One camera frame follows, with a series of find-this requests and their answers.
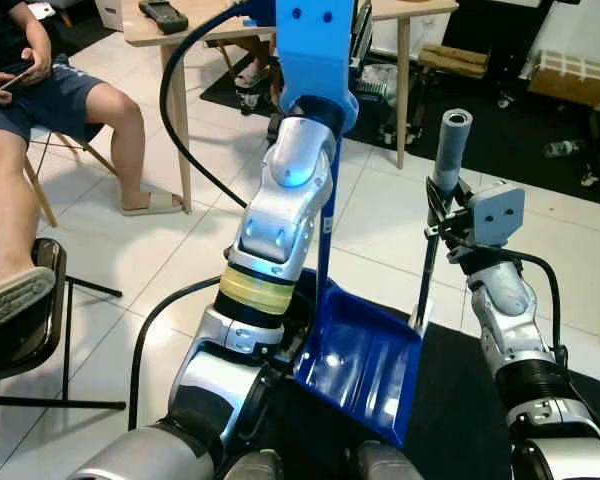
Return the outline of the grey robot leg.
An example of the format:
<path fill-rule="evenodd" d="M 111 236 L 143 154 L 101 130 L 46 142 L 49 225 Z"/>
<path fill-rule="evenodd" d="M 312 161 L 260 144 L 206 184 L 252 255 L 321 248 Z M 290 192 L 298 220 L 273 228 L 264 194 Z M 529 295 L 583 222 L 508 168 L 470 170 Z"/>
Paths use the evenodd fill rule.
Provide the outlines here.
<path fill-rule="evenodd" d="M 424 480 L 414 463 L 391 445 L 364 442 L 354 456 L 361 480 Z"/>
<path fill-rule="evenodd" d="M 281 457 L 272 449 L 263 449 L 237 458 L 221 480 L 285 480 L 285 471 Z"/>

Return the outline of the black handheld controller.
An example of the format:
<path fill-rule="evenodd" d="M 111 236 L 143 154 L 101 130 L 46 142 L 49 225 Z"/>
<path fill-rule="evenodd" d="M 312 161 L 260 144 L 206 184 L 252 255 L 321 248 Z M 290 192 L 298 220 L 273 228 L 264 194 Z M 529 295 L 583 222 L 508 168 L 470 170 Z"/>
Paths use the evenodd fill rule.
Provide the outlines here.
<path fill-rule="evenodd" d="M 189 28 L 189 19 L 169 0 L 140 0 L 137 6 L 146 18 L 153 20 L 163 35 L 176 35 Z"/>

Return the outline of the white slatted crate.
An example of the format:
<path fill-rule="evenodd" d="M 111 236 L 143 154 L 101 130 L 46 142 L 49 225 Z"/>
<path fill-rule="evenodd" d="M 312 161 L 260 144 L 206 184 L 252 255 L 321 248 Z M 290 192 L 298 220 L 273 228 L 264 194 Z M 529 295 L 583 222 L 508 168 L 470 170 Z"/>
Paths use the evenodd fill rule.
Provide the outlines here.
<path fill-rule="evenodd" d="M 600 60 L 543 49 L 538 52 L 536 64 L 532 68 L 532 77 L 539 76 L 560 76 L 573 81 L 600 82 Z"/>

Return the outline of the black metal chair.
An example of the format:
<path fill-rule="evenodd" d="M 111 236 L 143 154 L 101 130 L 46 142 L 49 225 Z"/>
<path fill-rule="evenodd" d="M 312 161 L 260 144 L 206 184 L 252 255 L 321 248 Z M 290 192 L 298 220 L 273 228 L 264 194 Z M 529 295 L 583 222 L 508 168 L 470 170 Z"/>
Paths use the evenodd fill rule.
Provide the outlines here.
<path fill-rule="evenodd" d="M 0 380 L 43 365 L 64 347 L 61 397 L 27 398 L 0 396 L 0 406 L 63 408 L 63 410 L 126 411 L 125 401 L 88 401 L 70 399 L 70 335 L 72 328 L 73 288 L 84 287 L 107 296 L 121 297 L 122 292 L 66 274 L 67 251 L 52 238 L 38 238 L 32 247 L 35 264 L 56 274 L 53 291 L 44 294 L 34 306 L 25 308 L 15 320 L 0 326 Z"/>

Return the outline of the grey left robot leg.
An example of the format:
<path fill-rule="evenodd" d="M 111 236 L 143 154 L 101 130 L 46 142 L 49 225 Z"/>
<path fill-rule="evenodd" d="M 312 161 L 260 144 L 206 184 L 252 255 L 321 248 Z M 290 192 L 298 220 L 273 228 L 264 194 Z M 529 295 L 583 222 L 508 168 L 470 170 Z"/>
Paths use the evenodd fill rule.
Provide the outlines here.
<path fill-rule="evenodd" d="M 281 457 L 272 449 L 263 449 L 237 458 L 221 480 L 285 480 L 285 471 Z"/>

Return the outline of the crushed clear bottle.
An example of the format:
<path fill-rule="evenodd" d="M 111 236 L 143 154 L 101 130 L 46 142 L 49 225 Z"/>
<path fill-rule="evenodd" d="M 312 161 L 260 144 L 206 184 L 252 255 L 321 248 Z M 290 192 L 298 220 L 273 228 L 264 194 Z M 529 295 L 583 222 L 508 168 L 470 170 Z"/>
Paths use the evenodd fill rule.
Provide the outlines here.
<path fill-rule="evenodd" d="M 548 159 L 552 157 L 569 157 L 582 154 L 588 143 L 584 140 L 557 140 L 546 143 L 542 148 L 542 154 Z"/>

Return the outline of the broom with grey grip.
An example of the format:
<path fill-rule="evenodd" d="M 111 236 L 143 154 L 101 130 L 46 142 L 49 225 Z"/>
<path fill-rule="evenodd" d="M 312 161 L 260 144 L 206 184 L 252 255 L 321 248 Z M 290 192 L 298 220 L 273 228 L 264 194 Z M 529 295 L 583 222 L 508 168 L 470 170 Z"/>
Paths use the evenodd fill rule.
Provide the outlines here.
<path fill-rule="evenodd" d="M 473 115 L 469 111 L 454 108 L 443 113 L 440 141 L 438 141 L 437 154 L 434 157 L 434 170 L 428 180 L 434 180 L 438 186 L 454 186 L 456 192 L 460 184 L 460 170 L 472 123 Z M 428 209 L 427 225 L 446 221 L 447 212 L 432 212 L 429 205 Z M 418 332 L 420 338 L 425 337 L 429 326 L 429 294 L 431 294 L 434 261 L 436 261 L 438 250 L 440 247 L 437 244 L 427 243 L 425 246 L 422 283 L 420 283 L 416 310 L 411 316 L 411 325 Z"/>

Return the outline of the person with bare legs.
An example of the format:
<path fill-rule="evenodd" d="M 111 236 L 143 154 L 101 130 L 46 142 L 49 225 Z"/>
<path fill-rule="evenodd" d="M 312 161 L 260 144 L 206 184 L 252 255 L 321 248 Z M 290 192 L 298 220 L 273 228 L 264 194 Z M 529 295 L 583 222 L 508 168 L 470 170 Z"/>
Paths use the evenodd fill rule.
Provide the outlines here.
<path fill-rule="evenodd" d="M 258 86 L 260 82 L 267 84 L 271 95 L 277 95 L 277 65 L 272 56 L 272 46 L 267 41 L 260 40 L 258 36 L 245 36 L 228 38 L 228 44 L 241 47 L 248 52 L 251 58 L 249 67 L 245 67 L 236 74 L 237 87 Z"/>

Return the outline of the wooden table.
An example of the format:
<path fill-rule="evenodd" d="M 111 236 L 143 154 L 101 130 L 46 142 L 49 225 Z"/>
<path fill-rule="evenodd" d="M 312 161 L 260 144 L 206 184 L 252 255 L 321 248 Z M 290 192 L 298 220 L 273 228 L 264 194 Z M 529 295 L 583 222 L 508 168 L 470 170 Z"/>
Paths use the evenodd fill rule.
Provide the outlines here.
<path fill-rule="evenodd" d="M 121 19 L 123 37 L 128 45 L 134 47 L 157 47 L 160 50 L 160 59 L 162 59 L 163 67 L 166 68 L 168 60 L 171 60 L 176 54 L 177 46 L 184 41 L 185 37 L 192 35 L 192 31 L 199 27 L 201 23 L 212 19 L 214 15 L 223 12 L 224 9 L 230 8 L 236 0 L 169 0 L 173 8 L 182 12 L 190 20 L 190 27 L 186 31 L 172 33 L 172 35 L 164 35 L 157 23 L 152 19 L 146 18 L 141 12 L 139 3 L 141 0 L 121 0 Z M 418 157 L 406 152 L 406 140 L 408 140 L 409 120 L 408 114 L 405 113 L 408 108 L 408 99 L 410 91 L 410 49 L 413 41 L 411 36 L 411 18 L 418 17 L 437 17 L 442 15 L 445 19 L 446 15 L 455 12 L 459 8 L 456 0 L 368 0 L 370 3 L 370 32 L 376 32 L 376 24 L 381 22 L 392 22 L 396 24 L 396 67 L 399 68 L 399 76 L 397 76 L 396 86 L 399 87 L 399 99 L 396 100 L 396 109 L 399 113 L 396 114 L 395 133 L 395 159 L 393 165 L 397 169 L 402 170 L 405 166 L 410 166 L 413 163 L 422 163 L 424 157 Z M 259 26 L 259 24 L 251 24 L 246 17 L 241 19 L 235 17 L 226 20 L 221 26 L 210 29 L 207 35 L 204 35 L 201 40 L 223 40 L 223 38 L 236 38 L 249 35 L 274 35 L 276 27 Z M 177 70 L 172 73 L 171 81 L 168 86 L 175 88 L 185 87 L 185 61 L 178 59 Z M 182 145 L 187 147 L 189 142 L 189 106 L 185 99 L 185 91 L 180 92 L 159 92 L 160 108 L 167 108 L 171 125 L 175 128 L 175 133 L 180 137 Z M 178 154 L 178 166 L 180 166 L 182 188 L 189 189 L 191 169 L 198 170 L 199 166 L 190 163 L 190 155 Z M 203 168 L 198 170 L 203 177 L 207 178 L 213 186 L 221 189 L 222 195 L 227 200 L 235 201 L 239 205 L 239 210 L 245 206 L 245 201 L 236 195 L 232 189 L 226 184 L 217 183 L 218 179 L 213 178 L 214 175 L 209 170 Z"/>

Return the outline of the low wooden bench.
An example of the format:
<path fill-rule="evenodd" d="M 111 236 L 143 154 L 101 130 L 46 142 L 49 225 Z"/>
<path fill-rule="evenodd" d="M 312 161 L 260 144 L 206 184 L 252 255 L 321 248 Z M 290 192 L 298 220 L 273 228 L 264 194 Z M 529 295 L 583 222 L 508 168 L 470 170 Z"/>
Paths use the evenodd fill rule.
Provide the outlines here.
<path fill-rule="evenodd" d="M 418 76 L 420 83 L 418 93 L 424 100 L 431 91 L 432 84 L 437 83 L 440 73 L 482 79 L 486 76 L 488 56 L 480 52 L 457 49 L 457 47 L 425 44 L 416 56 L 416 61 L 422 68 L 422 73 Z"/>
<path fill-rule="evenodd" d="M 566 119 L 583 127 L 587 134 L 597 134 L 596 127 L 600 127 L 600 78 L 537 74 L 530 79 L 528 91 L 559 100 Z"/>

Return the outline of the grey right robot leg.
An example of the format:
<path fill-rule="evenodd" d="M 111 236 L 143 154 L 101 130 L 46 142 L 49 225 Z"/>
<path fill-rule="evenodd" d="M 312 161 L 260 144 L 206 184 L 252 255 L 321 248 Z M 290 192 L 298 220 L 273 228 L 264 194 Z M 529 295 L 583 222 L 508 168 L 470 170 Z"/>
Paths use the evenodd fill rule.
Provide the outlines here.
<path fill-rule="evenodd" d="M 391 445 L 364 442 L 354 456 L 361 480 L 424 480 L 414 463 Z"/>

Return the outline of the blue plastic dustpan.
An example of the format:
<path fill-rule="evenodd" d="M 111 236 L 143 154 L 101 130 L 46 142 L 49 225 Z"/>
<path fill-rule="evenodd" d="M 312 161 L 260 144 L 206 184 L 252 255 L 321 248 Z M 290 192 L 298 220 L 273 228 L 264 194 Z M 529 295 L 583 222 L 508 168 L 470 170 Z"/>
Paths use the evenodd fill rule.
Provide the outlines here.
<path fill-rule="evenodd" d="M 383 443 L 402 447 L 408 435 L 423 339 L 410 317 L 347 292 L 329 276 L 329 201 L 315 216 L 318 308 L 327 351 L 299 385 Z"/>

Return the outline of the person in blue shorts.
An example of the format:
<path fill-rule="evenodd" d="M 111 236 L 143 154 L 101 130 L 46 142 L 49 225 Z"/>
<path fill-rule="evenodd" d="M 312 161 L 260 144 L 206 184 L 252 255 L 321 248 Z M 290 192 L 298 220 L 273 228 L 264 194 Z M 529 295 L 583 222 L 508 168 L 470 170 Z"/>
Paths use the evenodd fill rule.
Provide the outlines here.
<path fill-rule="evenodd" d="M 32 261 L 39 202 L 24 174 L 31 129 L 89 141 L 112 129 L 111 161 L 125 216 L 168 214 L 180 195 L 143 186 L 145 125 L 125 92 L 56 60 L 43 24 L 25 0 L 0 0 L 0 326 L 50 292 L 56 276 Z"/>

